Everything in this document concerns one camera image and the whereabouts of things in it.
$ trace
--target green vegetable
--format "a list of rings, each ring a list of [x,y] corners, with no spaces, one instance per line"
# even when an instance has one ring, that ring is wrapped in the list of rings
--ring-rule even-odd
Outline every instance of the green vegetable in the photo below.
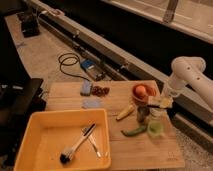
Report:
[[[124,131],[124,130],[121,130],[121,133],[127,137],[131,137],[131,136],[135,136],[135,135],[138,135],[140,133],[143,133],[146,131],[146,128],[147,126],[146,125],[141,125],[140,127],[132,130],[132,131]]]

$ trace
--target yellow plastic tray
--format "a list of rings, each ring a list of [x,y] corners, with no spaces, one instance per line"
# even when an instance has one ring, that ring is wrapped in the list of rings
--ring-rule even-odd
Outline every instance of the yellow plastic tray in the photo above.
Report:
[[[96,123],[92,133],[102,157],[98,158],[87,139],[72,161],[60,163],[64,147],[72,146],[81,129]],[[17,156],[14,171],[101,170],[111,164],[107,113],[104,109],[36,112],[31,115]]]

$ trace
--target wooden surface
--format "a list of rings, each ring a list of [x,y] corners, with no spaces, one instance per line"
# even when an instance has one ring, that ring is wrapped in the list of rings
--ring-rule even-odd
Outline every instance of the wooden surface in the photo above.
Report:
[[[156,168],[184,167],[180,148],[176,141],[173,126],[165,112],[161,117],[164,134],[150,138],[147,133],[135,137],[125,137],[120,130],[131,130],[138,126],[136,111],[127,118],[117,122],[116,115],[131,102],[131,88],[137,83],[145,83],[158,88],[154,81],[108,81],[94,82],[93,85],[109,87],[106,97],[82,97],[82,82],[54,83],[51,87],[46,110],[81,109],[82,100],[86,98],[101,100],[107,110],[112,164],[109,170],[137,170]]]

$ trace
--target floor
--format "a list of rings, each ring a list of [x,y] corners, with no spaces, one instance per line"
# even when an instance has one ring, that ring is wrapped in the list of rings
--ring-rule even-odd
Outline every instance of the floor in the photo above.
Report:
[[[43,89],[48,97],[48,91],[53,82],[82,81],[64,75],[59,70],[58,57],[67,52],[73,52],[70,46],[63,43],[51,32],[40,26],[39,36],[24,38],[20,31],[20,23],[16,15],[8,16],[7,23],[21,60],[31,77],[44,79]],[[66,69],[67,72],[87,77],[79,65]],[[173,120],[177,141],[186,162],[185,168],[161,169],[162,171],[212,171],[213,170],[213,139],[197,129],[188,121],[176,115]]]

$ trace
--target utensil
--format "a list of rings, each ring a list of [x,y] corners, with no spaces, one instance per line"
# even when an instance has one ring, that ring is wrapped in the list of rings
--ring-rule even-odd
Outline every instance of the utensil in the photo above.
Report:
[[[88,127],[83,128],[82,132],[85,133],[87,131],[87,129],[88,129]],[[93,149],[95,150],[95,153],[97,154],[97,156],[101,157],[101,153],[98,150],[94,137],[92,135],[89,135],[88,139],[89,139],[89,142],[91,143]]]
[[[80,139],[76,142],[75,145],[73,145],[72,147],[65,148],[62,151],[62,153],[60,155],[60,161],[62,164],[66,164],[67,162],[69,162],[73,159],[76,150],[89,137],[89,135],[92,133],[92,131],[95,129],[95,127],[96,127],[96,124],[92,124],[85,131],[85,133],[83,133],[83,135],[80,137]]]

